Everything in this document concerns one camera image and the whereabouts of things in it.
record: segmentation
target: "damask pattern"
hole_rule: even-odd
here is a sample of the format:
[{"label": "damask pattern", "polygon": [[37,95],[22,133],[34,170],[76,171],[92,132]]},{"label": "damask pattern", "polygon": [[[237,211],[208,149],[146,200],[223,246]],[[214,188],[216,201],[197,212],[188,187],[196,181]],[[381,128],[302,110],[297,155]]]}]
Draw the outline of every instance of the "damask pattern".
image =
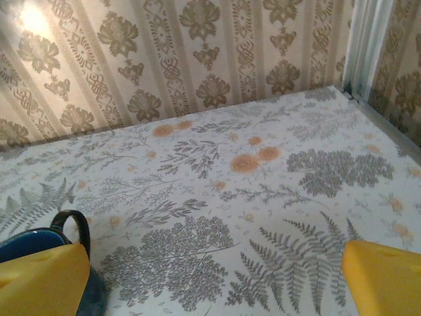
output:
[{"label": "damask pattern", "polygon": [[[297,5],[300,5],[302,0],[264,0],[263,7],[270,10],[270,22],[275,24],[280,22],[282,27],[277,36],[270,36],[270,41],[274,47],[279,51],[281,57],[284,57],[289,46],[294,42],[297,32],[286,31],[285,24],[287,20],[295,20],[297,18]],[[295,81],[300,76],[300,70],[291,64],[288,60],[281,60],[266,77],[266,83],[272,86],[272,93],[281,95],[287,92],[292,92],[295,87]]]},{"label": "damask pattern", "polygon": [[[123,127],[124,121],[118,110],[118,105],[110,92],[103,69],[96,60],[91,44],[86,38],[85,30],[75,14],[72,4],[66,1],[49,0],[49,10],[56,23],[53,27],[59,28],[71,48],[74,58],[79,63],[80,71],[84,75],[84,84],[87,84],[94,94],[97,106],[100,108],[108,127]],[[118,22],[115,23],[119,27],[124,27],[124,25],[119,25]],[[119,45],[118,43],[114,43],[114,45],[116,48],[112,52],[122,50],[125,54],[129,50],[127,45]]]},{"label": "damask pattern", "polygon": [[[22,107],[33,122],[40,134],[45,140],[54,140],[59,137],[57,131],[52,126],[45,111],[39,106],[39,101],[34,97],[31,90],[26,83],[21,79],[17,71],[13,68],[11,62],[8,60],[6,53],[0,47],[0,77],[4,80],[6,87],[17,100],[20,107]],[[30,143],[30,139],[16,138],[14,142],[20,145]]]},{"label": "damask pattern", "polygon": [[91,133],[339,84],[351,1],[4,0],[0,118],[45,142],[73,134],[69,105],[93,115]]},{"label": "damask pattern", "polygon": [[421,5],[395,0],[369,104],[421,145]]},{"label": "damask pattern", "polygon": [[251,1],[232,1],[232,19],[241,100],[242,102],[254,101],[257,99],[257,74]]},{"label": "damask pattern", "polygon": [[[138,88],[129,110],[160,102]],[[0,240],[82,211],[110,316],[357,315],[346,242],[421,251],[421,166],[334,87],[32,147],[0,131]]]}]

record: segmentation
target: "fern print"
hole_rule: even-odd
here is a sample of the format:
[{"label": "fern print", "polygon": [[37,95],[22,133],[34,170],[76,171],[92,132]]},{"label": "fern print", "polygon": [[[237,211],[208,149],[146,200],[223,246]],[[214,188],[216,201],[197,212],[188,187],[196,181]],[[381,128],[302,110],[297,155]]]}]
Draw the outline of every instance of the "fern print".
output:
[{"label": "fern print", "polygon": [[80,162],[65,165],[59,171],[50,172],[46,177],[46,181],[52,181],[53,179],[61,176],[62,174],[76,174],[77,172],[87,172],[93,167],[98,167],[100,170],[104,170],[109,165],[116,163],[122,159],[135,159],[136,157],[131,155],[115,155],[109,151],[102,151],[101,155],[96,158],[92,158],[89,155],[83,155],[83,159]]},{"label": "fern print", "polygon": [[247,128],[251,125],[250,122],[243,122],[237,119],[230,119],[230,120],[223,120],[216,123],[206,123],[202,126],[195,126],[191,130],[197,133],[209,133],[214,132],[217,134],[225,133],[230,130],[242,130],[243,128]]},{"label": "fern print", "polygon": [[36,172],[19,174],[16,169],[0,171],[0,194],[17,187],[21,182],[28,178],[29,174],[36,174]]},{"label": "fern print", "polygon": [[171,217],[185,217],[192,211],[198,211],[206,206],[206,202],[196,199],[184,201],[178,207],[171,201],[164,201],[154,208],[146,207],[133,213],[126,219],[126,227],[136,224],[141,228],[152,228],[153,225],[167,223]]},{"label": "fern print", "polygon": [[94,212],[96,215],[112,211],[118,203],[133,206],[142,201],[156,207],[169,198],[177,181],[166,181],[159,173],[132,180],[108,177],[102,183],[101,195],[85,194],[79,197],[78,207],[85,213]]},{"label": "fern print", "polygon": [[[329,4],[329,10],[332,11],[332,5]],[[306,91],[304,93],[306,99],[315,99],[317,101],[329,101],[336,99],[336,92],[329,88],[320,88]]]},{"label": "fern print", "polygon": [[303,288],[309,286],[318,315],[322,314],[322,297],[328,288],[336,303],[344,307],[346,282],[341,269],[343,249],[348,240],[359,240],[361,237],[350,220],[347,220],[347,236],[327,214],[320,214],[326,221],[327,230],[285,220],[301,233],[302,238],[260,228],[268,246],[249,241],[260,261],[253,261],[241,252],[247,272],[235,272],[238,281],[231,282],[226,305],[246,302],[253,307],[259,302],[265,310],[269,310],[268,302],[272,296],[283,312],[285,300],[288,300],[294,311],[300,313]]},{"label": "fern print", "polygon": [[199,302],[214,303],[222,295],[228,272],[213,256],[235,245],[218,217],[186,217],[172,229],[148,232],[141,243],[119,246],[102,261],[108,284],[120,288],[120,299],[128,306],[167,289],[171,300],[185,311],[195,311]]},{"label": "fern print", "polygon": [[210,140],[188,140],[178,142],[174,146],[174,154],[167,155],[158,171],[165,174],[176,174],[180,165],[189,165],[191,170],[199,174],[199,179],[206,178],[214,162],[219,159],[218,143]]},{"label": "fern print", "polygon": [[219,198],[224,202],[229,202],[233,199],[241,198],[243,199],[243,201],[246,201],[248,203],[255,201],[256,199],[260,199],[265,205],[267,205],[271,200],[283,199],[283,208],[292,206],[297,203],[314,202],[328,209],[328,207],[323,203],[320,203],[309,197],[302,196],[299,193],[299,191],[293,190],[289,186],[283,184],[280,184],[278,188],[271,188],[267,184],[259,184],[258,190],[250,190],[248,188],[236,188],[234,192],[222,192],[219,195]]},{"label": "fern print", "polygon": [[14,148],[8,151],[0,150],[0,160],[3,160],[3,161],[15,160],[19,158],[26,151],[26,149],[27,148],[23,147],[23,148]]},{"label": "fern print", "polygon": [[396,151],[397,151],[397,156],[399,158],[403,158],[406,157],[408,154],[406,153],[406,151],[404,151],[400,146],[395,145]]},{"label": "fern print", "polygon": [[44,151],[40,153],[36,157],[28,157],[23,159],[21,162],[17,163],[18,166],[26,165],[26,166],[32,166],[36,165],[38,163],[51,163],[58,161],[59,159],[62,159],[66,155],[71,154],[71,151],[69,149],[59,149],[56,151]]},{"label": "fern print", "polygon": [[335,109],[331,113],[325,111],[307,111],[301,114],[306,124],[298,124],[287,130],[301,142],[314,139],[328,139],[340,130],[353,129],[360,122],[359,110],[354,106],[345,109]]},{"label": "fern print", "polygon": [[10,236],[21,228],[32,228],[43,216],[60,211],[66,202],[73,203],[76,183],[69,186],[64,179],[57,189],[49,184],[40,185],[40,195],[21,188],[19,200],[11,196],[7,198],[6,207],[0,209],[0,234],[9,230]]},{"label": "fern print", "polygon": [[265,114],[262,115],[262,118],[255,124],[266,124],[269,122],[280,122],[281,117],[289,117],[292,113],[298,112],[298,110],[301,107],[311,107],[313,103],[306,103],[305,105],[302,103],[299,103],[297,105],[294,105],[293,107],[286,107],[285,105],[282,105],[279,107],[276,111],[267,111]]}]

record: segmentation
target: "fern leaf pattern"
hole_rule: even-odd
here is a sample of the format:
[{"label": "fern leaf pattern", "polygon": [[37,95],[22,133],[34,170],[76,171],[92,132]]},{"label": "fern leaf pattern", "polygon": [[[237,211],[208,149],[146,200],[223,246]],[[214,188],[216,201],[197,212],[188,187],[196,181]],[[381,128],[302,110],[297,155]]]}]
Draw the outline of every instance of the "fern leaf pattern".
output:
[{"label": "fern leaf pattern", "polygon": [[265,310],[269,310],[270,298],[267,290],[264,291],[267,288],[271,289],[272,297],[282,311],[285,311],[284,298],[288,297],[294,311],[299,313],[303,289],[308,285],[318,315],[322,314],[322,298],[327,287],[335,302],[345,306],[342,253],[349,239],[360,236],[349,219],[347,236],[327,214],[320,212],[320,216],[326,221],[327,229],[318,230],[315,225],[285,220],[300,232],[301,238],[260,228],[260,234],[269,245],[249,241],[260,262],[241,253],[247,272],[235,272],[239,282],[231,282],[226,305],[247,302],[254,306],[259,302]]},{"label": "fern leaf pattern", "polygon": [[5,215],[0,218],[0,234],[7,231],[11,236],[23,228],[33,228],[35,223],[45,215],[56,213],[65,203],[74,201],[75,183],[68,186],[65,178],[57,189],[44,183],[39,185],[42,187],[41,194],[21,188],[19,201],[11,196],[7,198]]}]

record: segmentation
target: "wall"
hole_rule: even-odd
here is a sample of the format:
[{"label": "wall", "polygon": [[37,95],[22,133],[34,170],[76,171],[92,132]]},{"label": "wall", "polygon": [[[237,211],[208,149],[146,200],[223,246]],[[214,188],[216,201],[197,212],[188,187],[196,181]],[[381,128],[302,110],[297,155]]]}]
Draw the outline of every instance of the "wall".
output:
[{"label": "wall", "polygon": [[0,145],[338,84],[353,2],[3,0]]},{"label": "wall", "polygon": [[421,1],[396,0],[369,104],[421,146]]}]

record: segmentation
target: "gray leaf print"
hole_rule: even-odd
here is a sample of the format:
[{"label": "gray leaf print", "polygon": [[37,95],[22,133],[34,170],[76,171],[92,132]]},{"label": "gray leaf print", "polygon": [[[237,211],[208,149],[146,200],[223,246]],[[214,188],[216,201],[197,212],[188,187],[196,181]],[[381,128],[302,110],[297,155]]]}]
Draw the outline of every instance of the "gray leaf print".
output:
[{"label": "gray leaf print", "polygon": [[219,197],[225,202],[229,202],[235,198],[241,198],[243,201],[252,202],[259,198],[265,205],[272,199],[285,199],[283,208],[296,203],[314,201],[308,197],[300,195],[299,191],[292,190],[289,186],[284,186],[283,184],[279,185],[279,187],[275,189],[271,188],[267,184],[260,184],[259,190],[236,188],[235,192],[225,191],[222,192]]},{"label": "gray leaf print", "polygon": [[54,161],[59,160],[60,158],[62,159],[64,156],[69,155],[69,154],[70,154],[70,151],[68,149],[59,149],[56,151],[44,151],[36,157],[31,156],[31,157],[25,158],[23,161],[17,163],[17,165],[18,166],[21,166],[21,165],[32,166],[38,163],[54,162]]},{"label": "gray leaf print", "polygon": [[14,148],[12,150],[0,152],[0,158],[3,161],[15,160],[26,151],[26,148]]},{"label": "gray leaf print", "polygon": [[242,130],[251,125],[251,122],[242,122],[240,120],[222,120],[219,123],[206,123],[202,126],[195,126],[191,130],[197,133],[215,132],[218,134],[228,132],[229,130]]},{"label": "gray leaf print", "polygon": [[230,115],[235,118],[245,118],[245,117],[258,117],[262,111],[263,107],[256,103],[246,103],[240,107],[225,107],[221,108],[219,111],[224,114]]},{"label": "gray leaf print", "polygon": [[315,99],[317,101],[329,101],[336,99],[336,92],[329,88],[320,88],[315,90],[309,90],[305,92],[306,99]]},{"label": "gray leaf print", "polygon": [[407,154],[406,152],[404,152],[404,151],[402,150],[402,148],[401,148],[401,147],[399,147],[398,145],[396,145],[395,147],[396,147],[396,150],[397,150],[397,156],[398,156],[399,158],[406,157],[406,156],[408,155],[408,154]]},{"label": "gray leaf print", "polygon": [[287,130],[302,142],[336,135],[340,130],[352,129],[360,121],[358,109],[354,106],[346,109],[337,109],[329,112],[309,111],[303,112],[301,117],[306,124],[294,125]]},{"label": "gray leaf print", "polygon": [[321,315],[322,296],[330,283],[337,304],[345,306],[346,282],[341,258],[348,239],[360,239],[360,236],[349,220],[348,231],[352,234],[348,238],[331,218],[323,212],[321,215],[328,225],[327,231],[317,230],[316,226],[310,224],[285,220],[296,227],[303,238],[260,228],[260,233],[268,240],[268,246],[252,240],[250,246],[259,255],[261,262],[241,252],[241,260],[247,272],[235,272],[239,282],[231,282],[232,289],[226,305],[247,302],[253,307],[259,302],[269,311],[268,302],[272,296],[278,307],[285,312],[284,297],[288,297],[295,312],[300,313],[303,288],[309,283],[314,309]]},{"label": "gray leaf print", "polygon": [[176,174],[180,165],[189,165],[191,170],[199,174],[199,179],[206,178],[214,161],[219,159],[218,143],[210,140],[188,140],[186,142],[178,142],[174,146],[174,154],[167,155],[161,163],[158,171],[164,171],[165,174]]},{"label": "gray leaf print", "polygon": [[379,182],[378,176],[393,179],[394,171],[386,159],[371,153],[354,158],[347,151],[326,153],[322,150],[315,152],[314,149],[291,154],[287,160],[287,169],[289,172],[305,174],[299,185],[307,193],[313,196],[324,194],[329,198],[336,197],[343,183],[373,187]]},{"label": "gray leaf print", "polygon": [[186,217],[172,229],[148,232],[142,246],[117,247],[102,261],[111,288],[120,287],[120,299],[128,306],[144,303],[164,289],[185,311],[199,302],[215,302],[222,295],[225,268],[213,254],[234,247],[230,230],[218,217]]},{"label": "gray leaf print", "polygon": [[181,206],[177,207],[171,201],[164,201],[154,208],[145,208],[132,214],[126,220],[126,227],[139,224],[143,228],[152,228],[153,225],[165,224],[171,217],[185,217],[192,211],[198,211],[202,207],[206,207],[204,201],[189,199],[184,201]]},{"label": "gray leaf print", "polygon": [[0,234],[10,229],[10,236],[20,228],[32,228],[42,216],[51,212],[55,214],[66,202],[73,203],[75,185],[76,183],[67,186],[66,179],[58,188],[41,183],[40,195],[21,188],[19,200],[9,196],[6,208],[0,209]]},{"label": "gray leaf print", "polygon": [[[159,173],[137,177],[130,182],[119,176],[106,178],[102,183],[101,195],[86,194],[80,197],[78,207],[86,213],[95,210],[95,214],[101,214],[112,211],[117,203],[135,205],[139,201],[144,201],[154,208],[168,200],[175,190],[176,182],[177,180],[164,180]],[[159,190],[152,193],[151,188]]]},{"label": "gray leaf print", "polygon": [[273,97],[270,99],[263,99],[263,100],[259,100],[257,101],[257,103],[259,104],[277,104],[277,102],[279,101],[281,97],[277,96],[277,97]]}]

